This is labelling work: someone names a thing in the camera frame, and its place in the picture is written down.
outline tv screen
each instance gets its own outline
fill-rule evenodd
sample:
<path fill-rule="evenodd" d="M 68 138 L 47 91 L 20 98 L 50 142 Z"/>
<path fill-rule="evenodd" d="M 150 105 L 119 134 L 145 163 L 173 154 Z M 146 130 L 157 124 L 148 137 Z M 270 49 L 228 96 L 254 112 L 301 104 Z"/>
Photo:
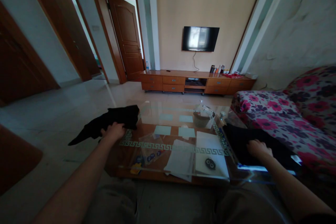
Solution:
<path fill-rule="evenodd" d="M 183 51 L 214 51 L 218 27 L 185 26 L 183 29 Z"/>

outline glass tabletop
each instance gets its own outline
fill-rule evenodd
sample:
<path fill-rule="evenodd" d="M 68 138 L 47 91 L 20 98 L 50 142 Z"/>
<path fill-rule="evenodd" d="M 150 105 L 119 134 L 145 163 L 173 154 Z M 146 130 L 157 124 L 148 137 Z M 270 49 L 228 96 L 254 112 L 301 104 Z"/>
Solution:
<path fill-rule="evenodd" d="M 140 113 L 137 130 L 112 149 L 105 169 L 147 178 L 174 176 L 188 182 L 207 179 L 271 183 L 266 171 L 239 166 L 222 127 L 246 128 L 227 106 L 206 106 L 160 101 L 129 101 Z"/>

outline doorway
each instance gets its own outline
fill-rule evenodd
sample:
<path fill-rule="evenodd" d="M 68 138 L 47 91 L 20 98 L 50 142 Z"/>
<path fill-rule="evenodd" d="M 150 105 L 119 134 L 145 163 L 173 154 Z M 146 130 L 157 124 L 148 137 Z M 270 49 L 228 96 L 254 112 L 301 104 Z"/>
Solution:
<path fill-rule="evenodd" d="M 108 82 L 78 0 L 38 1 L 82 81 Z"/>
<path fill-rule="evenodd" d="M 119 82 L 137 80 L 145 69 L 137 0 L 94 0 Z"/>

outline hand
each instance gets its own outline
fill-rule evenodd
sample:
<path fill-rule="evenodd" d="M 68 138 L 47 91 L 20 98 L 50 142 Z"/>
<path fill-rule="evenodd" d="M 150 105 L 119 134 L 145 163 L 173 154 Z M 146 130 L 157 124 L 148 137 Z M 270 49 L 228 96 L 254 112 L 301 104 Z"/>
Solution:
<path fill-rule="evenodd" d="M 103 136 L 103 142 L 109 142 L 114 144 L 118 139 L 122 138 L 125 135 L 126 129 L 123 128 L 124 124 L 118 124 L 114 122 L 107 127 L 107 130 L 101 129 L 100 132 Z"/>
<path fill-rule="evenodd" d="M 258 139 L 249 141 L 246 145 L 248 152 L 255 158 L 262 158 L 263 156 L 273 157 L 272 149 L 267 148 L 264 142 L 260 142 Z"/>

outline greek key pattern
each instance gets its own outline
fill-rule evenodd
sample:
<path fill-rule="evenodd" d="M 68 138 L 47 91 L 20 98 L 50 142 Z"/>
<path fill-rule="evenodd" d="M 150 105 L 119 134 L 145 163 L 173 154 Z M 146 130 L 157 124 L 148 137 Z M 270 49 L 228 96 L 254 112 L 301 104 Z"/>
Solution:
<path fill-rule="evenodd" d="M 142 109 L 142 112 L 148 108 L 149 106 L 145 106 Z M 162 109 L 166 110 L 175 110 L 175 111 L 183 111 L 183 112 L 199 112 L 201 113 L 201 110 L 192 110 L 192 109 L 184 109 L 184 108 L 167 108 L 163 107 Z M 213 148 L 200 148 L 200 147 L 187 147 L 187 146 L 176 146 L 176 145 L 170 145 L 170 144 L 156 144 L 156 143 L 147 143 L 147 142 L 137 142 L 132 141 L 132 130 L 128 129 L 126 131 L 126 134 L 124 136 L 124 139 L 119 143 L 120 146 L 127 146 L 127 147 L 136 147 L 136 148 L 148 148 L 148 149 L 158 149 L 158 150 L 165 150 L 165 151 L 180 151 L 185 153 L 200 153 L 200 154 L 209 154 L 209 155 L 220 155 L 220 156 L 230 156 L 227 148 L 228 145 L 224 139 L 224 136 L 219 131 L 219 128 L 217 127 L 217 124 L 215 123 L 215 119 L 212 116 L 213 111 L 208 112 L 208 115 L 210 117 L 210 120 L 212 122 L 213 128 L 219 138 L 219 141 L 221 142 L 222 149 L 213 149 Z M 138 120 L 141 119 L 141 113 L 138 115 Z"/>

